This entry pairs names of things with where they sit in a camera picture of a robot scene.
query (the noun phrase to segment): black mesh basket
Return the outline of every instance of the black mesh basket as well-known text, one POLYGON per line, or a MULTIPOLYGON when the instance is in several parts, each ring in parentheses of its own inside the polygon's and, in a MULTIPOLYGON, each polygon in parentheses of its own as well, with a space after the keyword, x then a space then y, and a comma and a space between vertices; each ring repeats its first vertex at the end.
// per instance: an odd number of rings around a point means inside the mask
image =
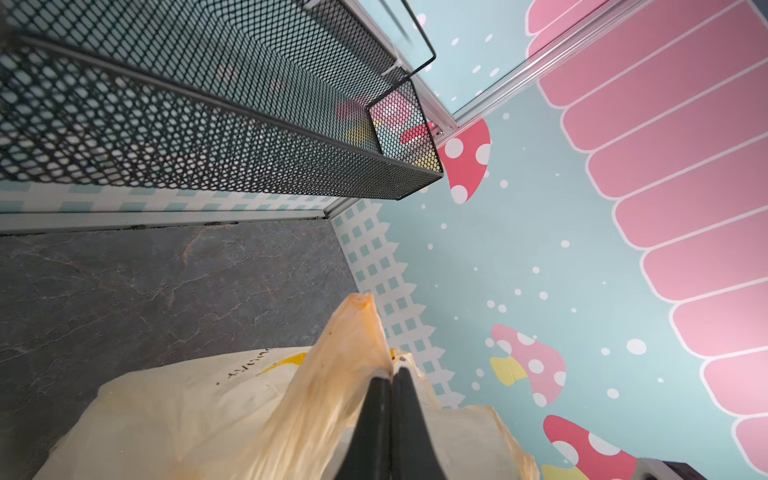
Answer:
POLYGON ((399 199, 442 176, 414 72, 340 0, 3 1, 2 179, 399 199))

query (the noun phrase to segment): gray marble floor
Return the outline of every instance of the gray marble floor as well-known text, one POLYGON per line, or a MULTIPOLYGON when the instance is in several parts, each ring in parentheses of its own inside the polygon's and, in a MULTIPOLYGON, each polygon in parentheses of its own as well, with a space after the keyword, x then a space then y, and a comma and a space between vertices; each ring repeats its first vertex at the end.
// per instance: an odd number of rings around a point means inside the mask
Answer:
POLYGON ((0 478, 31 478, 114 377, 310 345, 355 290, 321 220, 0 237, 0 478))

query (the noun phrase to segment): yellow plastic bag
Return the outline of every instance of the yellow plastic bag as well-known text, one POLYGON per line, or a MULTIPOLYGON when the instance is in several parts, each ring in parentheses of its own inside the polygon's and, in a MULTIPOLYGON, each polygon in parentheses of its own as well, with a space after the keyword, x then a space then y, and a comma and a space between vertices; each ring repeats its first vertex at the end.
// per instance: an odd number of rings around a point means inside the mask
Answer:
POLYGON ((410 354, 392 358, 372 296, 358 294, 312 349, 191 360, 104 384, 35 478, 332 480, 370 379, 400 366, 415 373, 449 480, 538 479, 493 409, 440 409, 410 354))

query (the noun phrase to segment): pink mushroom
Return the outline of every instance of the pink mushroom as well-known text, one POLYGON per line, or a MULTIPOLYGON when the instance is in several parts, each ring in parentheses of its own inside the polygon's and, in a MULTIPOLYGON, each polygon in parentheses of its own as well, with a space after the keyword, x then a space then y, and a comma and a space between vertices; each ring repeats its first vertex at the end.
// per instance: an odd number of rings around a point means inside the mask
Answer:
POLYGON ((453 201, 463 204, 477 191, 488 168, 491 132, 485 120, 446 142, 438 153, 448 175, 453 201))
POLYGON ((589 480, 630 480, 634 474, 635 457, 573 422, 549 415, 544 434, 589 480))
POLYGON ((494 325, 491 335, 525 370, 536 405, 543 407, 554 402, 565 385, 565 360, 560 352, 503 325, 494 325))

